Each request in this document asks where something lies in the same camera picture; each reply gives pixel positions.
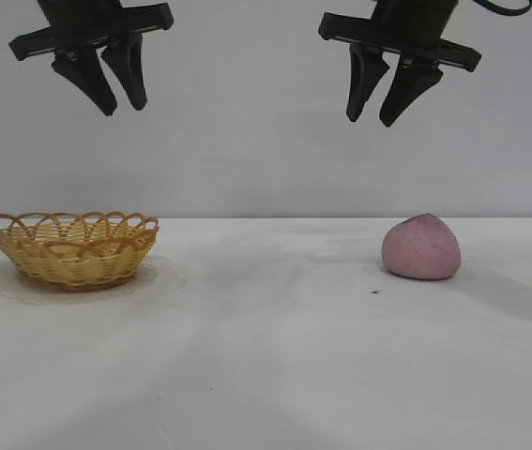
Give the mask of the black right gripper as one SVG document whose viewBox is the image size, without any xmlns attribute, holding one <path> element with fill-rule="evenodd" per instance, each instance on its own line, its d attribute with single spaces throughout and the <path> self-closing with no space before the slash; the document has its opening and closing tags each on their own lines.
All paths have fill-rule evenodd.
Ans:
<svg viewBox="0 0 532 450">
<path fill-rule="evenodd" d="M 442 39 L 456 1 L 379 1 L 369 19 L 326 12 L 318 27 L 324 40 L 348 43 L 351 63 L 346 115 L 361 116 L 366 102 L 389 70 L 384 52 L 402 55 L 379 118 L 391 127 L 401 114 L 443 77 L 447 65 L 468 72 L 476 69 L 476 50 Z"/>
</svg>

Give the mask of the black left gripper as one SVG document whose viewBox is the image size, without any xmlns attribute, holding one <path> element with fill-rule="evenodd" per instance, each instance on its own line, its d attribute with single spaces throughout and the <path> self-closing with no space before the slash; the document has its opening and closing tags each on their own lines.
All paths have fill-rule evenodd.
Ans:
<svg viewBox="0 0 532 450">
<path fill-rule="evenodd" d="M 104 115 L 112 116 L 117 101 L 94 48 L 113 39 L 101 58 L 119 80 L 131 106 L 136 111 L 145 107 L 140 33 L 172 27 L 174 16 L 168 4 L 124 7 L 119 1 L 63 0 L 40 1 L 38 5 L 49 26 L 9 42 L 17 60 L 56 52 L 53 71 L 80 89 Z"/>
</svg>

